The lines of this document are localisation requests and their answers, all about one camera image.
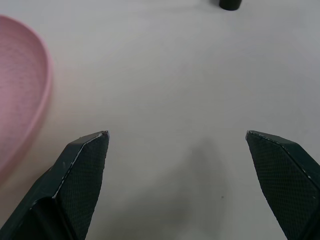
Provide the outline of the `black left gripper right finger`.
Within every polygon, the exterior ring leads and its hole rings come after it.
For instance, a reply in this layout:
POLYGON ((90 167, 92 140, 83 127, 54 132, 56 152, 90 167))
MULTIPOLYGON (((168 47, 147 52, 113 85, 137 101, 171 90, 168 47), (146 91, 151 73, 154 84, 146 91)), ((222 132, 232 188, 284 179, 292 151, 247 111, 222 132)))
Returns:
POLYGON ((262 193, 287 240, 320 240, 320 164, 298 143, 249 130, 262 193))

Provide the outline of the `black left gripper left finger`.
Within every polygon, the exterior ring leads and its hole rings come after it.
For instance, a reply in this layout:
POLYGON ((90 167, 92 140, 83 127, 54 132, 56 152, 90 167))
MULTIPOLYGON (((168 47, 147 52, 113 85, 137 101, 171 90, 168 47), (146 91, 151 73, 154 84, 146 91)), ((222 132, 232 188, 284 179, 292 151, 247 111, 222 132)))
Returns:
POLYGON ((100 195, 110 135, 70 142, 0 228, 0 240, 85 240, 100 195))

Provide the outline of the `pink plate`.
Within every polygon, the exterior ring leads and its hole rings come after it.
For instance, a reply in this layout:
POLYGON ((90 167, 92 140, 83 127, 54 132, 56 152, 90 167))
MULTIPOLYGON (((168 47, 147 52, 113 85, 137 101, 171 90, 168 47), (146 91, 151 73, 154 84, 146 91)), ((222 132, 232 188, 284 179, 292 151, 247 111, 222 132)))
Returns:
POLYGON ((50 102, 53 64, 26 24, 0 15, 0 182, 22 161, 50 102))

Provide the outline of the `black cylindrical object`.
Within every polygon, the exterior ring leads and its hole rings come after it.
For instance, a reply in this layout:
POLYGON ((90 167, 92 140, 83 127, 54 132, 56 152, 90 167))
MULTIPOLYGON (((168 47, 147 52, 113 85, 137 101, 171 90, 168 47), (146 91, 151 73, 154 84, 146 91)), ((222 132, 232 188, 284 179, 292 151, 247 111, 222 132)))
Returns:
POLYGON ((236 11, 240 8, 242 0, 219 0, 220 8, 226 11, 236 11))

